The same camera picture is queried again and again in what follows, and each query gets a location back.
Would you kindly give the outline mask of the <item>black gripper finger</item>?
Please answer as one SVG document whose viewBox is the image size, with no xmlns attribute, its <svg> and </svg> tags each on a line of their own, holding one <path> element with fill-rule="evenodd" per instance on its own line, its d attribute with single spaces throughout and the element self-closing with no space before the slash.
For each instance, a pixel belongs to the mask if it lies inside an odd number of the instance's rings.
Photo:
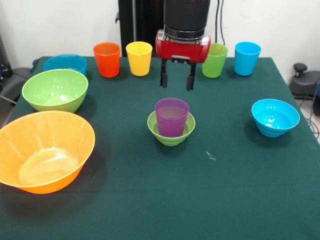
<svg viewBox="0 0 320 240">
<path fill-rule="evenodd" d="M 194 82 L 195 82 L 197 64 L 196 63 L 190 63 L 189 65 L 190 65 L 190 74 L 187 77 L 186 90 L 187 91 L 192 91 L 194 89 Z"/>
<path fill-rule="evenodd" d="M 161 69 L 160 69 L 160 86 L 166 88 L 168 85 L 168 74 L 167 74 L 167 60 L 161 60 Z"/>
</svg>

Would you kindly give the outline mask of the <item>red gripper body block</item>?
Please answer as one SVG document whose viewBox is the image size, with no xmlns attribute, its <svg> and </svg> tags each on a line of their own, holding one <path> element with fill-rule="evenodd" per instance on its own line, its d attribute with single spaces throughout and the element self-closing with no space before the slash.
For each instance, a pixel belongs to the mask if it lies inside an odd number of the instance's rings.
<svg viewBox="0 0 320 240">
<path fill-rule="evenodd" d="M 155 50 L 160 59 L 204 63 L 210 49 L 211 37 L 205 35 L 194 41 L 179 41 L 168 37 L 163 29 L 155 37 Z"/>
</svg>

